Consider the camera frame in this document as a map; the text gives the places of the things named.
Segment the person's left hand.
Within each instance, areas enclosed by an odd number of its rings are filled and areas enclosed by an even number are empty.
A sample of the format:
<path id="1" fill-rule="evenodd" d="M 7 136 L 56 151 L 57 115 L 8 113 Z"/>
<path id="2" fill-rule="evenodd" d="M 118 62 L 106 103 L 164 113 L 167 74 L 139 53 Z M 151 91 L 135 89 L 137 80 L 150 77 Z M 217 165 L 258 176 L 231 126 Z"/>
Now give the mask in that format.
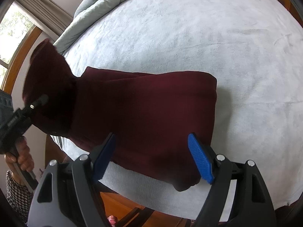
<path id="1" fill-rule="evenodd" d="M 30 154 L 30 148 L 27 145 L 27 140 L 24 136 L 16 140 L 15 146 L 19 153 L 18 159 L 16 159 L 16 157 L 9 152 L 4 155 L 4 159 L 9 167 L 9 170 L 11 171 L 11 177 L 16 183 L 20 184 L 21 186 L 25 186 L 13 164 L 18 163 L 22 171 L 30 172 L 34 168 L 34 161 Z"/>

